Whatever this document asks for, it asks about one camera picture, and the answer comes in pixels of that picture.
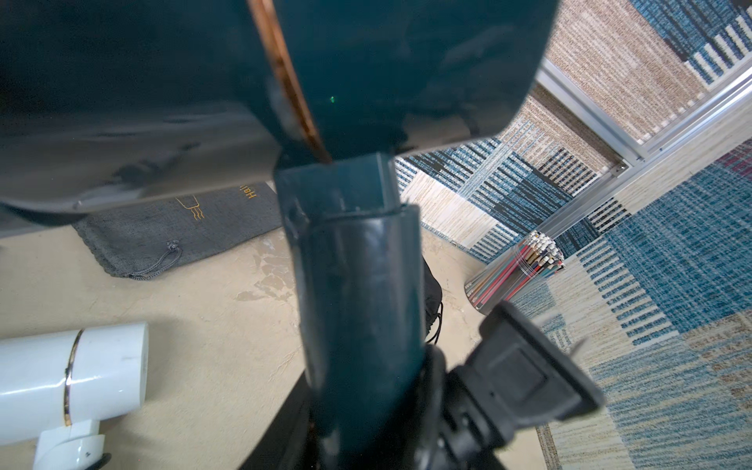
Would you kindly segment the striped pencil cup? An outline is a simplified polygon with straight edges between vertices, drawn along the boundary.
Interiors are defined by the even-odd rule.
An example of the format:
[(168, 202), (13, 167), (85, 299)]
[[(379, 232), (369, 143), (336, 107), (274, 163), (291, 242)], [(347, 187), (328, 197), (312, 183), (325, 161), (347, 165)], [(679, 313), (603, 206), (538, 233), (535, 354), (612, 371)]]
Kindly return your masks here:
[(487, 315), (500, 302), (510, 302), (526, 286), (564, 268), (564, 252), (553, 238), (532, 231), (465, 283), (469, 303)]

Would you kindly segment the white hair dryer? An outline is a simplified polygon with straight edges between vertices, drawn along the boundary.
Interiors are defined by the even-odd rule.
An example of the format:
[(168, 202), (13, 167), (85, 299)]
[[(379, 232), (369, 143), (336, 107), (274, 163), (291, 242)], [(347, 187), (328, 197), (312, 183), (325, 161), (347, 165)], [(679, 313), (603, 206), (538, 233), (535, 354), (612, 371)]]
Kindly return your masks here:
[(35, 469), (100, 469), (102, 422), (142, 407), (145, 322), (5, 339), (1, 343), (1, 442), (34, 440)]

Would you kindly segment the black hair dryer bag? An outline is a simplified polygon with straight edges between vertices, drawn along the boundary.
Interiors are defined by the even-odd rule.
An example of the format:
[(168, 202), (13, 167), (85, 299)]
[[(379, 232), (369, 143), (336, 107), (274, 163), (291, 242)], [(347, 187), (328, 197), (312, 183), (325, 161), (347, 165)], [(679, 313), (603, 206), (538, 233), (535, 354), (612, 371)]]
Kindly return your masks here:
[(443, 289), (423, 260), (424, 314), (428, 344), (438, 344), (443, 326)]

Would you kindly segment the grey hair dryer bag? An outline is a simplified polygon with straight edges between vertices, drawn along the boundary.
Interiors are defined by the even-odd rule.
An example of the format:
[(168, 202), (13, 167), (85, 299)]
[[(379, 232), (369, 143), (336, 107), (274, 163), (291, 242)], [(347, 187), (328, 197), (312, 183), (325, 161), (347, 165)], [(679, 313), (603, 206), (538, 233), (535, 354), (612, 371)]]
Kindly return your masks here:
[(266, 183), (94, 213), (74, 230), (107, 274), (150, 280), (281, 226)]

